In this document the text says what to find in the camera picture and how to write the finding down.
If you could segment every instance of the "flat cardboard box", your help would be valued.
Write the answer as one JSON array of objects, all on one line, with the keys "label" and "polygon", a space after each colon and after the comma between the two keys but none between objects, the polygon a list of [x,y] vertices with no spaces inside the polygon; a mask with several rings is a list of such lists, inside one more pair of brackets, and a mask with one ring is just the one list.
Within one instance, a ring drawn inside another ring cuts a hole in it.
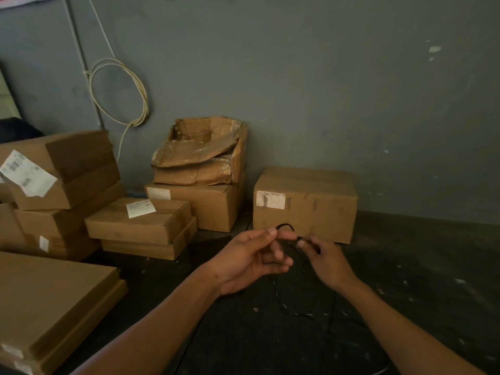
[{"label": "flat cardboard box", "polygon": [[241,175],[239,183],[229,185],[148,184],[145,190],[151,199],[189,201],[198,229],[229,233],[245,201],[247,174]]},{"label": "flat cardboard box", "polygon": [[253,190],[253,227],[289,223],[299,236],[350,243],[357,207],[348,172],[266,167]]},{"label": "flat cardboard box", "polygon": [[41,359],[118,282],[114,267],[0,252],[0,343]]},{"label": "flat cardboard box", "polygon": [[49,135],[0,144],[0,165],[16,150],[58,180],[44,197],[27,197],[5,179],[21,210],[70,209],[120,180],[108,133]]},{"label": "flat cardboard box", "polygon": [[187,201],[151,200],[156,212],[129,218],[127,204],[147,200],[125,197],[87,217],[89,236],[96,239],[169,245],[191,221]]},{"label": "flat cardboard box", "polygon": [[0,204],[0,252],[16,252],[28,247],[15,210],[13,202]]},{"label": "flat cardboard box", "polygon": [[170,245],[102,240],[103,250],[123,254],[140,255],[158,259],[175,260],[197,232],[196,217],[180,232]]},{"label": "flat cardboard box", "polygon": [[0,363],[25,373],[32,373],[33,375],[51,375],[76,350],[126,293],[127,283],[124,280],[119,280],[42,359],[19,359],[8,353],[0,352]]},{"label": "flat cardboard box", "polygon": [[14,196],[12,196],[12,193],[10,193],[9,186],[5,184],[5,182],[2,180],[2,177],[0,176],[0,202],[8,203],[13,201]]},{"label": "flat cardboard box", "polygon": [[[72,209],[17,210],[28,241],[28,249],[22,253],[67,260],[88,257],[99,248],[99,242],[89,238],[85,218],[126,195],[123,185],[116,183]],[[44,249],[41,239],[48,241]]]},{"label": "flat cardboard box", "polygon": [[173,185],[238,183],[247,165],[248,127],[227,117],[177,119],[154,153],[154,182]]}]

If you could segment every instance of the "paper label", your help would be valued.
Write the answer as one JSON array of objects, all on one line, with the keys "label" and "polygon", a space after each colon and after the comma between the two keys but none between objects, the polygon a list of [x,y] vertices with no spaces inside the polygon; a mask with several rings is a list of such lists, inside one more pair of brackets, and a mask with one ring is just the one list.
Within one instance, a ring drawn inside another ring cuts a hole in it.
[{"label": "paper label", "polygon": [[2,350],[6,353],[15,355],[18,358],[24,359],[24,355],[22,354],[22,351],[19,350],[18,348],[12,347],[10,345],[2,344]]},{"label": "paper label", "polygon": [[49,241],[47,238],[43,237],[43,236],[40,236],[40,248],[44,251],[44,252],[48,252],[48,244],[49,244]]},{"label": "paper label", "polygon": [[28,375],[33,375],[33,370],[31,369],[31,367],[25,365],[24,363],[19,363],[18,361],[14,361],[14,366],[16,367],[16,370],[27,373]]},{"label": "paper label", "polygon": [[58,180],[16,150],[12,150],[0,167],[0,172],[19,185],[28,197],[44,197]]},{"label": "paper label", "polygon": [[128,218],[142,216],[143,214],[150,214],[156,212],[156,208],[150,200],[143,200],[127,204]]},{"label": "paper label", "polygon": [[160,200],[171,200],[170,189],[147,187],[147,195],[149,196],[149,198],[156,198]]},{"label": "paper label", "polygon": [[258,191],[255,205],[258,207],[284,209],[285,202],[286,196],[284,193]]}]

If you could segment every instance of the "hand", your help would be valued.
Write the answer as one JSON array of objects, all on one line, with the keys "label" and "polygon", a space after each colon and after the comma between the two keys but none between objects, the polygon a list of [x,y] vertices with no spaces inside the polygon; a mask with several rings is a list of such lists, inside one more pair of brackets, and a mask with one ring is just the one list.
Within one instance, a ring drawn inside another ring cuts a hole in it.
[{"label": "hand", "polygon": [[295,240],[293,232],[247,230],[238,234],[206,265],[215,274],[222,295],[238,292],[262,275],[287,272],[293,259],[276,239]]},{"label": "hand", "polygon": [[[308,243],[320,248],[320,253]],[[332,290],[345,294],[352,285],[361,283],[339,245],[315,236],[301,239],[297,246],[308,256],[316,275]]]}]

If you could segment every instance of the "person's left arm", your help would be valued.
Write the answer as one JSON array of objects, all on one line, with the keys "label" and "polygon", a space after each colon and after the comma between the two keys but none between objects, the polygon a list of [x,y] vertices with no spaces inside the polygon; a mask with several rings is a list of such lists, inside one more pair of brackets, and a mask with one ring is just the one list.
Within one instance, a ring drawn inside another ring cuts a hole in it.
[{"label": "person's left arm", "polygon": [[275,228],[237,235],[160,305],[72,374],[160,374],[220,295],[242,290],[263,275],[288,271],[293,261],[284,255],[277,238],[294,240],[297,235]]}]

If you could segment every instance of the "person's left hand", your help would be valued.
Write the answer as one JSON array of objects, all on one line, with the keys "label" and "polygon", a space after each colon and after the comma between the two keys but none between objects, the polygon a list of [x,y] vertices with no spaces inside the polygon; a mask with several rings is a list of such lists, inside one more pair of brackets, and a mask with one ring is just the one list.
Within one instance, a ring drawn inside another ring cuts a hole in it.
[{"label": "person's left hand", "polygon": [[287,272],[293,259],[285,255],[276,239],[295,240],[293,232],[247,230],[234,237],[206,265],[221,285],[222,295],[238,292],[262,275]]}]

